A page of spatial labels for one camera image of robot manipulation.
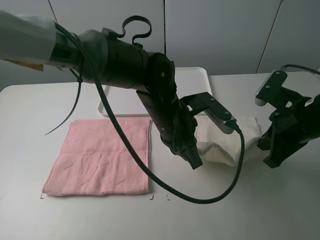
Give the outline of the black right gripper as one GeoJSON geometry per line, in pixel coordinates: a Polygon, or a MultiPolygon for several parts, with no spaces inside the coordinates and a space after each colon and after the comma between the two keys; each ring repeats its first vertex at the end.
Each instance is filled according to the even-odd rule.
{"type": "Polygon", "coordinates": [[[270,168],[279,167],[284,160],[319,138],[319,98],[289,97],[266,99],[276,110],[270,115],[271,126],[257,146],[269,151],[263,162],[270,168]]]}

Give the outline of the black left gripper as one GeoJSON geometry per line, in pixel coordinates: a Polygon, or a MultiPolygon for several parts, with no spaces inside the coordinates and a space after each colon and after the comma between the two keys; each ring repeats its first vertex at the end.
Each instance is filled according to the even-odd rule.
{"type": "Polygon", "coordinates": [[[187,161],[193,170],[203,162],[196,147],[197,121],[187,105],[174,97],[171,101],[160,98],[160,135],[171,152],[187,161]]]}

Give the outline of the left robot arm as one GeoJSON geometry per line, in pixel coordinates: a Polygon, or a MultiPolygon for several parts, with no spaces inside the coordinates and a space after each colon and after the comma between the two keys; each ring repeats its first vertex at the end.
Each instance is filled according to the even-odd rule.
{"type": "Polygon", "coordinates": [[[134,159],[138,155],[117,122],[103,86],[136,90],[162,142],[193,169],[202,165],[194,136],[197,123],[177,96],[175,66],[164,54],[123,42],[120,34],[107,28],[76,35],[52,19],[2,11],[0,56],[76,70],[82,81],[95,84],[113,126],[134,159]]]}

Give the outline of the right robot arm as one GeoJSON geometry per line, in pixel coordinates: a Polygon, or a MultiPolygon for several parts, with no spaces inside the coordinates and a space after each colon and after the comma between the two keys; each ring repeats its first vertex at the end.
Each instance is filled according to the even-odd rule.
{"type": "Polygon", "coordinates": [[[290,107],[274,111],[269,119],[271,126],[257,147],[269,151],[263,162],[273,169],[308,142],[320,137],[320,96],[301,97],[290,107]]]}

